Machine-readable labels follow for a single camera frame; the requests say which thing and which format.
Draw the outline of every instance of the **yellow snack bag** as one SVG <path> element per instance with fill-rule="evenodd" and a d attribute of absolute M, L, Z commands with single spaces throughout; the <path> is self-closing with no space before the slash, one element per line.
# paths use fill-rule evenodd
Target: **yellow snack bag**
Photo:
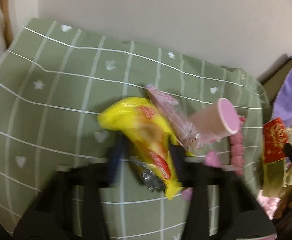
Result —
<path fill-rule="evenodd" d="M 174 144 L 177 138 L 148 99 L 125 98 L 102 112 L 98 122 L 108 130 L 121 130 L 134 143 L 138 158 L 164 181 L 168 199 L 181 190 L 168 145 L 169 138 Z"/>

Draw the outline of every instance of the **white stripe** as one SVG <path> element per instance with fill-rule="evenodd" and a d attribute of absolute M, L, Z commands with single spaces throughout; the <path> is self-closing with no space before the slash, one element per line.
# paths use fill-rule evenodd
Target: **white stripe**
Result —
<path fill-rule="evenodd" d="M 238 84 L 239 84 L 239 82 L 240 82 L 240 79 L 241 79 L 241 70 L 240 70 L 240 68 L 239 68 L 239 69 L 238 69 Z M 239 95 L 238 95 L 238 98 L 237 98 L 236 105 L 239 105 L 239 104 L 240 104 L 241 95 L 242 95 L 242 89 L 241 89 L 241 87 L 239 87 Z"/>
<path fill-rule="evenodd" d="M 205 73 L 205 61 L 201 61 L 201 76 L 203 76 Z M 204 79 L 200 80 L 200 99 L 203 99 L 204 97 Z"/>
<path fill-rule="evenodd" d="M 243 166 L 242 168 L 246 168 L 246 167 L 248 167 L 248 166 L 250 166 L 251 164 L 254 164 L 254 163 L 259 163 L 260 161 L 256 161 L 256 162 L 251 162 L 251 163 L 248 163 L 248 164 L 246 164 L 245 166 Z"/>
<path fill-rule="evenodd" d="M 165 200 L 160 200 L 160 240 L 164 240 L 164 227 L 165 227 Z"/>
<path fill-rule="evenodd" d="M 180 57 L 180 70 L 184 71 L 184 58 L 182 54 L 179 54 Z M 185 100 L 185 79 L 184 79 L 184 73 L 180 73 L 180 81 L 181 81 L 181 87 L 180 87 L 180 94 L 182 96 L 182 102 L 183 102 L 183 109 L 187 114 L 187 104 L 186 104 L 186 100 Z"/>
<path fill-rule="evenodd" d="M 21 215 L 16 214 L 15 212 L 13 212 L 12 210 L 9 210 L 7 207 L 3 206 L 2 204 L 0 204 L 0 207 L 5 209 L 8 212 L 11 212 L 13 215 L 17 216 L 17 217 L 22 217 Z"/>
<path fill-rule="evenodd" d="M 228 153 L 230 151 L 225 151 L 225 152 L 217 152 L 217 154 L 222 154 L 222 153 Z M 198 155 L 198 156 L 195 156 L 196 158 L 205 158 L 206 155 Z"/>
<path fill-rule="evenodd" d="M 216 233 L 213 232 L 213 231 L 216 230 L 216 229 L 218 229 L 218 227 L 214 227 L 214 228 L 211 228 L 211 229 L 209 230 L 209 234 L 210 234 L 210 236 L 216 234 Z"/>
<path fill-rule="evenodd" d="M 102 51 L 100 50 L 100 48 L 102 48 L 102 46 L 104 45 L 104 41 L 106 39 L 106 36 L 102 36 L 101 40 L 99 41 L 98 44 L 98 48 L 99 50 L 97 51 L 94 60 L 93 60 L 93 65 L 92 65 L 92 69 L 90 71 L 89 76 L 94 76 L 96 69 L 97 69 L 97 64 L 98 64 L 98 60 L 99 57 L 102 53 Z M 85 89 L 85 93 L 84 93 L 84 97 L 83 97 L 83 102 L 82 102 L 82 111 L 86 111 L 87 109 L 87 104 L 88 104 L 88 99 L 89 99 L 89 95 L 90 95 L 90 91 L 93 85 L 93 79 L 88 79 L 87 84 L 86 84 L 86 89 Z M 79 121 L 78 121 L 78 126 L 77 126 L 77 136 L 76 136 L 76 150 L 75 153 L 76 155 L 80 154 L 81 151 L 81 139 L 82 139 L 82 135 L 83 135 L 83 126 L 84 126 L 84 119 L 85 119 L 85 114 L 83 112 L 81 112 L 80 116 L 79 116 Z M 79 165 L 79 158 L 75 157 L 74 158 L 74 167 L 77 167 Z M 78 197 L 78 186 L 76 186 L 76 197 Z M 80 230 L 80 232 L 82 231 L 81 229 L 81 223 L 80 223 L 80 215 L 79 215 L 79 203 L 76 203 L 76 212 L 77 212 L 77 223 L 78 223 L 78 228 Z"/>
<path fill-rule="evenodd" d="M 47 36 L 49 36 L 52 33 L 52 31 L 54 30 L 56 24 L 57 24 L 57 22 L 54 22 L 51 25 L 51 27 L 49 28 L 49 30 L 46 33 Z M 40 57 L 40 55 L 42 53 L 42 50 L 44 49 L 44 46 L 45 46 L 46 43 L 47 43 L 47 39 L 43 39 L 43 41 L 41 42 L 41 44 L 38 47 L 38 50 L 37 50 L 37 52 L 36 52 L 36 54 L 34 56 L 34 62 L 38 61 L 38 59 L 39 59 L 39 57 Z M 28 73 L 26 74 L 26 76 L 25 76 L 25 78 L 24 78 L 24 80 L 23 80 L 23 82 L 21 84 L 21 87 L 19 88 L 19 91 L 18 91 L 19 95 L 22 95 L 24 93 L 26 85 L 28 84 L 28 81 L 30 79 L 30 76 L 31 76 L 34 68 L 35 68 L 35 64 L 32 63 L 30 68 L 29 68 Z M 16 98 L 15 102 L 14 102 L 14 105 L 13 105 L 13 109 L 12 109 L 11 116 L 10 116 L 10 119 L 9 119 L 9 125 L 8 125 L 8 128 L 7 128 L 7 134 L 9 134 L 9 135 L 12 133 L 12 130 L 13 130 L 14 120 L 15 120 L 17 109 L 18 109 L 19 101 L 20 101 L 20 99 Z M 4 166 L 6 175 L 9 174 L 10 142 L 11 142 L 11 139 L 9 137 L 6 137 L 6 143 L 5 143 L 5 166 Z M 7 196 L 8 206 L 9 206 L 9 208 L 11 210 L 13 210 L 12 202 L 11 202 L 10 184 L 9 184 L 9 181 L 8 181 L 7 178 L 5 179 L 5 184 L 6 184 L 6 196 Z M 16 224 L 15 217 L 13 215 L 12 215 L 12 219 L 13 219 L 14 223 Z"/>
<path fill-rule="evenodd" d="M 22 57 L 28 61 L 31 61 L 30 59 L 26 58 L 26 57 L 23 57 L 19 54 L 16 54 L 14 52 L 11 52 L 13 54 L 15 54 L 16 56 L 19 56 L 19 57 Z M 45 72 L 48 72 L 48 73 L 58 73 L 58 71 L 54 71 L 54 70 L 46 70 L 44 69 L 41 65 L 33 62 L 34 64 L 36 64 L 42 71 L 45 71 Z M 101 80 L 101 81 L 108 81 L 108 82 L 115 82 L 115 83 L 121 83 L 121 84 L 124 84 L 124 85 L 130 85 L 130 86 L 134 86 L 134 87 L 138 87 L 138 88 L 143 88 L 145 89 L 145 87 L 142 87 L 142 86 L 139 86 L 139 85 L 135 85 L 135 84 L 132 84 L 132 83 L 128 83 L 128 82 L 122 82 L 122 81 L 118 81 L 118 80 L 110 80 L 110 79 L 104 79 L 104 78 L 97 78 L 97 77 L 91 77 L 91 76 L 87 76 L 87 75 L 80 75 L 80 74 L 74 74 L 74 73 L 68 73 L 68 72 L 62 72 L 61 74 L 65 74 L 65 75 L 72 75 L 72 76 L 78 76 L 78 77 L 86 77 L 86 78 L 91 78 L 91 79 L 96 79 L 96 80 Z M 204 103 L 204 104 L 213 104 L 211 102 L 205 102 L 205 101 L 201 101 L 199 99 L 194 99 L 194 98 L 189 98 L 189 97 L 184 97 L 184 96 L 181 96 L 181 95 L 177 95 L 177 94 L 173 94 L 173 93 L 169 93 L 169 92 L 165 92 L 163 91 L 164 93 L 166 94 L 169 94 L 169 95 L 173 95 L 173 96 L 176 96 L 176 97 L 181 97 L 181 98 L 186 98 L 186 99 L 189 99 L 189 100 L 193 100 L 193 101 L 197 101 L 197 102 L 201 102 L 201 103 Z M 258 107 L 245 107 L 245 106 L 234 106 L 236 108 L 247 108 L 247 109 L 262 109 L 262 108 L 258 108 Z"/>
<path fill-rule="evenodd" d="M 261 127 L 241 127 L 241 129 L 260 129 L 260 128 L 263 128 L 262 126 Z"/>
<path fill-rule="evenodd" d="M 215 220 L 216 220 L 216 198 L 217 198 L 217 192 L 216 192 L 216 185 L 212 185 L 212 206 L 213 209 L 211 210 L 211 216 L 210 216 L 210 228 L 213 228 L 215 226 Z"/>
<path fill-rule="evenodd" d="M 261 119 L 261 118 L 262 118 L 262 112 L 260 111 L 260 113 L 257 115 L 257 120 L 258 120 L 258 124 L 259 125 L 263 123 L 263 119 Z M 263 141 L 263 138 L 262 138 L 262 134 L 261 133 L 259 133 L 259 137 L 256 136 L 255 144 L 258 143 L 258 139 L 259 139 L 260 142 Z M 257 153 L 257 148 L 254 149 L 253 158 L 252 158 L 253 161 L 255 160 L 256 153 Z"/>
<path fill-rule="evenodd" d="M 129 56 L 127 59 L 126 70 L 125 70 L 125 78 L 124 81 L 128 82 L 129 77 L 129 70 L 132 63 L 132 53 L 134 52 L 135 43 L 130 41 L 130 49 L 129 49 Z M 127 95 L 127 85 L 124 84 L 123 86 L 123 98 Z M 120 167 L 120 185 L 119 185 L 119 199 L 120 202 L 124 202 L 124 161 L 121 160 L 121 167 Z M 122 227 L 122 235 L 123 239 L 126 239 L 126 222 L 125 222 L 125 206 L 123 204 L 120 205 L 120 218 L 121 218 L 121 227 Z"/>
<path fill-rule="evenodd" d="M 158 61 L 161 62 L 161 48 L 158 48 Z M 156 81 L 155 81 L 155 87 L 159 88 L 159 81 L 160 81 L 160 63 L 157 63 L 156 68 Z"/>
<path fill-rule="evenodd" d="M 183 223 L 179 223 L 179 224 L 177 224 L 177 225 L 173 225 L 173 226 L 171 226 L 171 227 L 164 228 L 163 230 L 165 231 L 165 230 L 172 229 L 172 228 L 175 228 L 175 227 L 178 227 L 178 226 L 184 225 L 184 224 L 185 224 L 185 222 L 183 222 Z M 160 231 L 161 231 L 161 230 L 156 230 L 156 231 L 152 231 L 152 232 L 149 232 L 149 233 L 143 233 L 143 234 L 139 234 L 139 235 L 126 236 L 125 238 L 131 238 L 131 237 L 136 237 L 136 236 L 146 236 L 146 235 L 150 235 L 150 234 L 158 233 L 158 232 L 160 232 Z M 122 236 L 122 237 L 110 237 L 110 238 L 112 238 L 112 239 L 124 239 L 123 236 Z"/>
<path fill-rule="evenodd" d="M 226 75 L 227 75 L 227 71 L 224 68 L 224 75 L 223 75 L 223 81 L 226 79 Z M 221 85 L 221 92 L 220 92 L 220 97 L 223 98 L 224 97 L 224 91 L 225 91 L 225 82 L 222 83 Z"/>
<path fill-rule="evenodd" d="M 26 27 L 23 27 L 23 28 L 24 28 L 24 29 L 27 29 L 27 30 L 29 30 L 29 31 L 31 31 L 31 32 L 33 32 L 33 33 L 36 33 L 36 34 L 38 34 L 38 35 L 40 35 L 40 36 L 42 36 L 42 37 L 45 37 L 45 38 L 47 38 L 47 39 L 49 39 L 49 40 L 51 40 L 51 41 L 55 41 L 55 42 L 57 42 L 57 43 L 60 43 L 60 44 L 65 45 L 65 46 L 73 47 L 73 48 L 75 48 L 75 49 L 93 49 L 93 50 L 98 50 L 98 48 L 96 48 L 96 47 L 75 47 L 75 46 L 71 46 L 71 45 L 66 44 L 66 43 L 64 43 L 64 42 L 61 42 L 61 41 L 58 41 L 58 40 L 52 39 L 52 38 L 50 38 L 50 37 L 47 37 L 47 36 L 45 36 L 45 35 L 43 35 L 43 34 L 41 34 L 41 33 L 38 33 L 38 32 L 36 32 L 36 31 L 33 31 L 33 30 L 29 29 L 29 28 L 26 28 Z M 152 59 L 152 58 L 148 58 L 148 57 L 145 57 L 145 56 L 141 56 L 141 55 L 138 55 L 138 54 L 134 54 L 134 53 L 132 53 L 132 52 L 127 52 L 127 51 L 124 51 L 124 50 L 117 50 L 117 49 L 102 49 L 102 50 L 105 50 L 105 51 L 112 51 L 112 52 L 126 53 L 126 54 L 129 54 L 129 55 L 132 55 L 132 56 L 141 57 L 141 58 L 151 60 L 151 61 L 153 61 L 153 62 L 159 63 L 159 64 L 161 64 L 161 65 L 164 65 L 164 66 L 170 67 L 170 68 L 172 68 L 172 69 L 175 69 L 175 70 L 181 72 L 181 70 L 179 70 L 179 69 L 177 69 L 177 68 L 175 68 L 175 67 L 172 67 L 172 66 L 167 65 L 167 64 L 165 64 L 165 63 L 159 62 L 159 61 L 154 60 L 154 59 Z M 222 82 L 227 82 L 227 83 L 234 84 L 234 85 L 237 85 L 237 86 L 240 86 L 240 87 L 245 87 L 245 85 L 240 85 L 240 84 L 238 84 L 238 83 L 231 82 L 231 81 L 227 81 L 227 80 L 224 80 L 224 81 L 223 81 L 223 80 L 221 80 L 221 79 L 216 79 L 216 78 L 209 78 L 209 77 L 204 77 L 204 76 L 197 76 L 197 75 L 194 75 L 194 74 L 191 74 L 191 73 L 187 73 L 187 72 L 182 72 L 182 73 L 184 73 L 184 74 L 186 74 L 186 75 L 190 75 L 190 76 L 198 77 L 198 78 L 210 79 L 210 80 L 216 80 L 216 81 L 222 81 Z"/>
<path fill-rule="evenodd" d="M 245 146 L 245 148 L 255 148 L 255 147 L 262 147 L 262 145 Z"/>
<path fill-rule="evenodd" d="M 67 107 L 62 107 L 62 106 L 53 106 L 53 105 L 47 105 L 47 104 L 42 104 L 42 103 L 37 103 L 37 102 L 34 102 L 34 101 L 30 101 L 30 100 L 25 99 L 24 97 L 21 97 L 20 95 L 16 94 L 14 91 L 10 90 L 9 88 L 5 87 L 2 83 L 0 83 L 0 86 L 2 88 L 4 88 L 6 91 L 8 91 L 11 94 L 15 95 L 16 97 L 18 97 L 19 99 L 21 99 L 21 100 L 23 100 L 25 102 L 28 102 L 30 104 L 34 104 L 34 105 L 38 105 L 38 106 L 48 106 L 48 107 L 51 107 L 51 108 L 57 108 L 57 109 L 74 111 L 74 112 L 80 112 L 80 113 L 86 113 L 86 114 L 96 114 L 96 115 L 99 115 L 99 113 L 95 113 L 95 112 L 82 111 L 82 110 L 73 109 L 73 108 L 67 108 Z"/>
<path fill-rule="evenodd" d="M 71 44 L 76 44 L 79 36 L 81 34 L 81 30 L 78 30 L 77 33 L 75 34 Z M 72 52 L 73 48 L 68 48 L 63 60 L 62 60 L 62 63 L 58 69 L 59 72 L 63 72 L 65 67 L 66 67 L 66 64 L 67 64 L 67 61 L 68 61 L 68 58 Z M 54 96 L 54 93 L 55 93 L 55 90 L 56 90 L 56 87 L 57 87 L 57 84 L 59 82 L 59 79 L 61 77 L 61 74 L 56 74 L 54 80 L 53 80 L 53 83 L 52 83 L 52 86 L 49 90 L 49 93 L 48 93 L 48 96 L 47 96 L 47 99 L 46 99 L 46 105 L 50 105 L 51 104 L 51 101 L 52 101 L 52 98 Z M 43 110 L 43 114 L 42 114 L 42 117 L 41 117 L 41 122 L 40 122 L 40 126 L 39 126 L 39 130 L 38 130 L 38 134 L 37 134 L 37 140 L 36 140 L 36 144 L 37 145 L 42 145 L 42 142 L 43 142 L 43 136 L 44 136 L 44 129 L 45 129 L 45 124 L 46 124 L 46 119 L 47 119 L 47 114 L 48 114 L 48 110 L 49 110 L 49 107 L 48 106 L 45 106 L 44 107 L 44 110 Z M 40 185 L 39 185 L 39 178 L 40 178 L 40 157 L 41 157 L 41 149 L 40 148 L 36 148 L 36 152 L 35 152 L 35 187 L 36 188 L 39 188 Z"/>
<path fill-rule="evenodd" d="M 30 146 L 33 146 L 33 147 L 36 147 L 36 148 L 40 148 L 42 150 L 47 150 L 47 151 L 50 151 L 50 152 L 55 152 L 55 153 L 60 153 L 60 154 L 65 154 L 65 155 L 70 155 L 70 156 L 78 156 L 78 157 L 81 157 L 81 158 L 87 158 L 87 159 L 100 159 L 99 157 L 95 157 L 95 156 L 88 156 L 88 155 L 76 155 L 75 153 L 69 153 L 69 152 L 63 152 L 63 151 L 59 151 L 59 150 L 54 150 L 54 149 L 50 149 L 50 148 L 47 148 L 47 147 L 43 147 L 43 146 L 40 146 L 40 145 L 36 145 L 36 144 L 33 144 L 33 143 L 29 143 L 29 142 L 26 142 L 26 141 L 23 141 L 23 140 L 20 140 L 20 139 L 17 139 L 7 133 L 4 133 L 4 132 L 1 132 L 0 131 L 0 134 L 1 135 L 4 135 L 10 139 L 13 139 L 15 141 L 18 141 L 18 142 L 21 142 L 21 143 L 24 143 L 24 144 L 27 144 L 27 145 L 30 145 Z"/>
<path fill-rule="evenodd" d="M 132 64 L 132 58 L 133 58 L 133 51 L 134 51 L 135 43 L 133 41 L 130 41 L 130 49 L 129 49 L 129 56 L 127 60 L 126 70 L 125 70 L 125 77 L 124 77 L 124 86 L 123 86 L 123 97 L 127 95 L 127 82 L 128 82 L 128 76 L 130 67 Z"/>
<path fill-rule="evenodd" d="M 250 181 L 246 182 L 246 185 L 250 184 L 251 182 L 254 182 L 256 178 L 258 178 L 262 173 L 258 174 L 257 176 L 253 177 Z"/>
<path fill-rule="evenodd" d="M 209 211 L 215 210 L 216 208 L 219 208 L 219 206 L 215 206 L 215 207 L 209 208 Z"/>
<path fill-rule="evenodd" d="M 250 103 L 251 103 L 251 94 L 249 95 L 248 106 L 250 106 Z M 242 132 L 243 146 L 244 146 L 244 148 L 248 148 L 248 147 L 246 147 L 247 132 L 248 132 L 248 130 L 243 130 L 243 132 Z"/>
<path fill-rule="evenodd" d="M 177 196 L 181 196 L 182 194 L 176 194 L 174 195 L 174 197 L 177 197 Z M 105 202 L 105 201 L 102 201 L 101 203 L 102 204 L 107 204 L 107 205 L 127 205 L 127 204 L 138 204 L 138 203 L 145 203 L 145 202 L 153 202 L 153 201 L 158 201 L 158 200 L 162 200 L 162 199 L 168 199 L 167 197 L 160 197 L 160 198 L 152 198 L 152 199 L 146 199 L 146 200 L 139 200 L 139 201 L 127 201 L 127 202 Z M 74 198 L 73 200 L 76 200 L 76 201 L 82 201 L 81 199 L 77 199 L 77 198 Z"/>
<path fill-rule="evenodd" d="M 33 190 L 39 191 L 37 188 L 34 188 L 34 187 L 29 186 L 29 185 L 27 185 L 27 184 L 25 184 L 25 183 L 22 183 L 22 182 L 20 182 L 20 181 L 18 181 L 18 180 L 16 180 L 16 179 L 14 179 L 14 178 L 12 178 L 12 177 L 10 177 L 10 176 L 4 174 L 4 173 L 2 173 L 2 172 L 0 172 L 0 175 L 2 175 L 2 176 L 4 176 L 5 178 L 8 178 L 8 179 L 10 179 L 10 180 L 12 180 L 12 181 L 18 183 L 18 184 L 21 184 L 21 185 L 23 185 L 23 186 L 25 186 L 25 187 L 29 187 L 29 188 L 31 188 L 31 189 L 33 189 Z"/>

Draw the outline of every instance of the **white wall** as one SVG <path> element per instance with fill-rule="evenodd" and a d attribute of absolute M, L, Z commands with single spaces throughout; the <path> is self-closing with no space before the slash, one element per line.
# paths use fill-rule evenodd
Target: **white wall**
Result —
<path fill-rule="evenodd" d="M 292 55 L 292 0 L 14 0 L 14 31 L 49 17 L 241 67 L 259 79 Z"/>

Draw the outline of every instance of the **white heart pattern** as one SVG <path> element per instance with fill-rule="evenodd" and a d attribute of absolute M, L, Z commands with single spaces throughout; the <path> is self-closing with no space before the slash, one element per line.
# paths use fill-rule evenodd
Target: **white heart pattern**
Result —
<path fill-rule="evenodd" d="M 108 132 L 107 131 L 96 131 L 96 132 L 94 132 L 94 136 L 95 136 L 96 141 L 98 141 L 99 143 L 103 143 L 108 137 Z"/>
<path fill-rule="evenodd" d="M 114 64 L 115 64 L 115 61 L 106 60 L 106 69 L 107 70 L 113 70 L 113 69 L 117 68 L 116 66 L 114 66 Z"/>
<path fill-rule="evenodd" d="M 210 93 L 212 93 L 213 95 L 218 91 L 218 88 L 216 87 L 213 87 L 213 88 L 210 88 Z"/>
<path fill-rule="evenodd" d="M 33 82 L 33 84 L 34 84 L 34 88 L 39 89 L 39 90 L 43 90 L 45 86 L 42 80 L 37 80 L 36 82 Z"/>
<path fill-rule="evenodd" d="M 69 32 L 71 29 L 72 27 L 70 27 L 69 25 L 65 25 L 65 24 L 62 25 L 62 31 L 65 33 Z"/>
<path fill-rule="evenodd" d="M 18 167 L 20 167 L 20 168 L 23 168 L 25 166 L 26 160 L 27 159 L 24 156 L 16 156 L 15 157 L 15 161 L 16 161 Z"/>

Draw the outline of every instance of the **snack package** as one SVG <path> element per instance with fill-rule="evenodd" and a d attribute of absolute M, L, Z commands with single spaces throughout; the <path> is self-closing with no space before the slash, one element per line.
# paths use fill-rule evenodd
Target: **snack package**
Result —
<path fill-rule="evenodd" d="M 263 126 L 263 195 L 279 197 L 286 183 L 287 158 L 284 155 L 284 145 L 289 143 L 284 122 L 277 117 Z"/>
<path fill-rule="evenodd" d="M 200 147 L 200 133 L 192 122 L 188 120 L 182 107 L 170 95 L 147 85 L 147 94 L 150 100 L 159 109 L 160 113 L 168 120 L 181 145 L 190 152 L 195 153 Z"/>
<path fill-rule="evenodd" d="M 132 141 L 137 157 L 164 181 L 168 199 L 181 190 L 168 146 L 169 138 L 174 144 L 177 138 L 148 99 L 125 98 L 102 112 L 98 122 L 108 130 L 121 130 Z"/>

